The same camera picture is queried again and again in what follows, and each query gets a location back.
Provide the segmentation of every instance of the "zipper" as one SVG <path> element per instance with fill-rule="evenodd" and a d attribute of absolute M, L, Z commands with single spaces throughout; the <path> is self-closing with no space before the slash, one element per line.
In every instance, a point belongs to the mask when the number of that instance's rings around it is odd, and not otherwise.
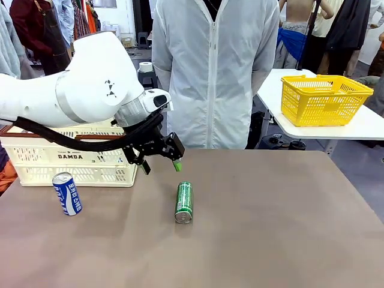
<path fill-rule="evenodd" d="M 212 148 L 212 123 L 214 120 L 214 103 L 216 98 L 216 79 L 217 79 L 217 43 L 216 43 L 216 22 L 212 26 L 212 38 L 209 44 L 209 49 L 211 50 L 209 57 L 209 89 L 208 89 L 208 127 L 207 127 L 207 141 L 206 147 Z"/>

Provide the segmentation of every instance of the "white crate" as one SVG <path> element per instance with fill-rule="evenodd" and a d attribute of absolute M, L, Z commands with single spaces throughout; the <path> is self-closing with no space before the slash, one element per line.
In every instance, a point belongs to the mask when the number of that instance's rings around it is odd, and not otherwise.
<path fill-rule="evenodd" d="M 121 136 L 123 130 L 110 121 L 54 129 L 75 138 L 78 135 Z M 107 152 L 83 152 L 68 149 L 18 127 L 0 131 L 0 141 L 7 151 L 23 186 L 51 186 L 60 172 L 73 175 L 77 186 L 131 187 L 136 165 L 128 163 L 122 149 Z"/>

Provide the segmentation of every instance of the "plastic basket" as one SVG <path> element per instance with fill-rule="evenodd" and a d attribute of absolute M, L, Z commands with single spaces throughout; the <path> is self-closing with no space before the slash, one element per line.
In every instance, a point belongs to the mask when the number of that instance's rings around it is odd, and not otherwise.
<path fill-rule="evenodd" d="M 117 138 L 123 130 L 110 121 L 54 129 L 71 138 L 104 141 Z M 129 164 L 121 149 L 83 152 L 50 143 L 18 127 L 0 131 L 2 146 L 8 153 L 23 186 L 52 186 L 60 172 L 73 175 L 77 186 L 131 187 L 137 166 Z"/>
<path fill-rule="evenodd" d="M 299 127 L 342 126 L 350 122 L 373 90 L 343 76 L 282 78 L 281 111 Z"/>

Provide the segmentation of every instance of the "aluminum can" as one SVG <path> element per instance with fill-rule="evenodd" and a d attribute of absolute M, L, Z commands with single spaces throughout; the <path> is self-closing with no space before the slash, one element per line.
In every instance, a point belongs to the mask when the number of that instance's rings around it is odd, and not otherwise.
<path fill-rule="evenodd" d="M 181 182 L 176 199 L 175 220 L 177 223 L 188 224 L 193 218 L 193 189 L 189 182 Z"/>
<path fill-rule="evenodd" d="M 76 215 L 83 209 L 76 185 L 70 173 L 62 172 L 55 175 L 52 178 L 52 184 L 66 215 Z"/>

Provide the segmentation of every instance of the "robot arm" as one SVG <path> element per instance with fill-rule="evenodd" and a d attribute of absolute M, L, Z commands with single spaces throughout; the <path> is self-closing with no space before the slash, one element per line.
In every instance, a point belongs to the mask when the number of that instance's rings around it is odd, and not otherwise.
<path fill-rule="evenodd" d="M 54 75 L 17 80 L 0 74 L 0 122 L 39 134 L 81 151 L 122 148 L 130 163 L 150 169 L 144 156 L 160 154 L 179 169 L 184 147 L 175 133 L 160 133 L 162 110 L 172 105 L 160 89 L 145 91 L 125 49 L 111 32 L 92 34 L 74 43 L 68 68 Z M 80 142 L 47 127 L 67 127 L 114 117 L 125 131 L 120 139 Z"/>

